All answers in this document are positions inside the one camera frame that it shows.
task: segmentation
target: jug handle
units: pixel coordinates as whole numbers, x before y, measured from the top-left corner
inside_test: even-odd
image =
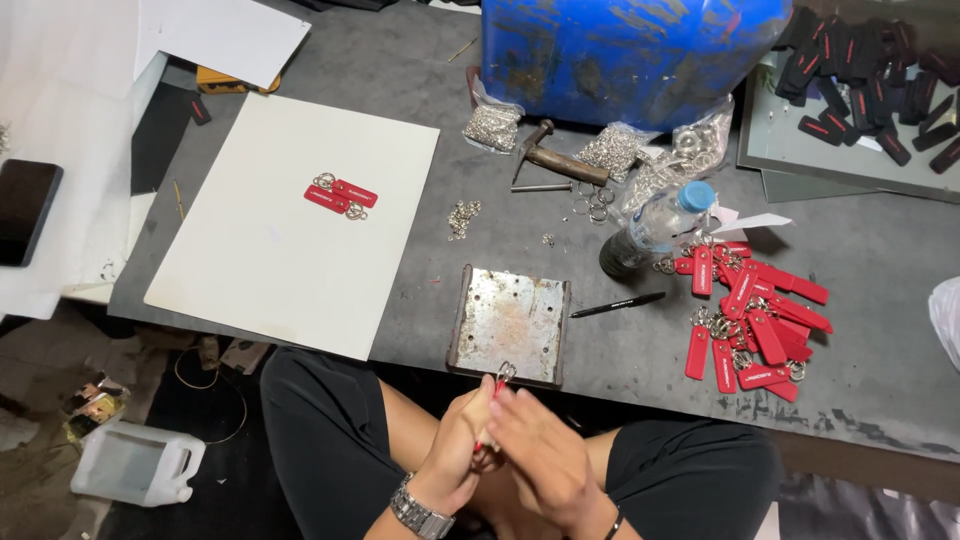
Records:
[[[183,481],[187,481],[192,479],[200,470],[200,462],[204,458],[206,444],[202,441],[180,441],[177,446],[184,452],[190,452],[190,463],[185,471],[174,476],[174,480],[183,479]]]

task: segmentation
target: hand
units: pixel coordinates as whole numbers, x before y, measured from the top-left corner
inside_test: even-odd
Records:
[[[486,451],[475,453],[478,429],[464,415],[471,401],[481,405],[493,399],[493,378],[485,375],[480,387],[450,403],[433,439],[430,453],[410,479],[407,491],[427,508],[452,515],[473,496],[482,473],[495,468]]]
[[[616,506],[593,478],[587,443],[530,392],[500,391],[487,430],[514,464],[520,502],[570,538],[603,538]]]

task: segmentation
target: black phone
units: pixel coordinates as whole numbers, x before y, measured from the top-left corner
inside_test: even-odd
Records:
[[[6,160],[0,166],[0,266],[28,266],[63,169],[53,163]]]

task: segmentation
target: silver metal watch band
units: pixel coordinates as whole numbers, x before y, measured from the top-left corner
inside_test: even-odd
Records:
[[[440,540],[445,537],[456,518],[439,514],[418,503],[407,491],[407,482],[415,473],[407,474],[400,487],[390,498],[390,509],[396,518],[420,538],[426,540]]]

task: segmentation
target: black pants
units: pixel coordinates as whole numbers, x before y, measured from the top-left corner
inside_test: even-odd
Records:
[[[303,536],[363,538],[405,474],[390,459],[376,376],[360,362],[280,349],[261,386],[276,473]],[[752,540],[781,477],[758,429],[645,420],[613,441],[607,491],[644,540]]]

